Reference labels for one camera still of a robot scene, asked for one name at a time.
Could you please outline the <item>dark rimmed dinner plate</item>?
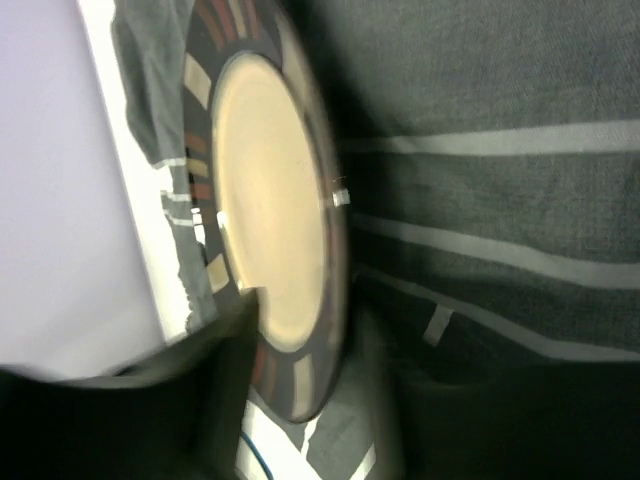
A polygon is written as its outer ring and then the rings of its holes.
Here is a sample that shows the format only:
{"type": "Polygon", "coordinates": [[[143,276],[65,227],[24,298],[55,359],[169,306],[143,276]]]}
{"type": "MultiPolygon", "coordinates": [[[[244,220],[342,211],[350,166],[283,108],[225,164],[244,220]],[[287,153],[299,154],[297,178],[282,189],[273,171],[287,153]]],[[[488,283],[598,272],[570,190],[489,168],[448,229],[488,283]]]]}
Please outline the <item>dark rimmed dinner plate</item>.
{"type": "Polygon", "coordinates": [[[344,187],[325,105],[276,1],[198,1],[184,143],[196,234],[220,308],[256,290],[253,387],[302,423],[327,402],[347,323],[344,187]]]}

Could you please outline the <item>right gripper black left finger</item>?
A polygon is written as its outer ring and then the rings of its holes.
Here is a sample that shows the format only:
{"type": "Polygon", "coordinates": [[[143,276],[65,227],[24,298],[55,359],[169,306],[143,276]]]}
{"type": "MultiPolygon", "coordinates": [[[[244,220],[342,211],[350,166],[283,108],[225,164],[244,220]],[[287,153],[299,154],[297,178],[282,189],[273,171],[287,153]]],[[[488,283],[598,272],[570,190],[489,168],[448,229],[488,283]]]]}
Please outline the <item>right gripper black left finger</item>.
{"type": "Polygon", "coordinates": [[[233,479],[259,295],[115,375],[1,370],[5,479],[233,479]]]}

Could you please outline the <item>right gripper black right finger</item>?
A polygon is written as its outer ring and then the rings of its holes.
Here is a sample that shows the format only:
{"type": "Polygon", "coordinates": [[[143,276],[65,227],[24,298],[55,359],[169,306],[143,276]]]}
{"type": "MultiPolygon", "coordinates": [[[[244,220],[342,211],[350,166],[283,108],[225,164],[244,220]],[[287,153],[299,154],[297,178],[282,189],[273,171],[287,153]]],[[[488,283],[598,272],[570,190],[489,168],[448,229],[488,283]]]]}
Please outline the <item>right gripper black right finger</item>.
{"type": "Polygon", "coordinates": [[[385,479],[635,479],[639,366],[472,376],[374,317],[372,434],[385,479]]]}

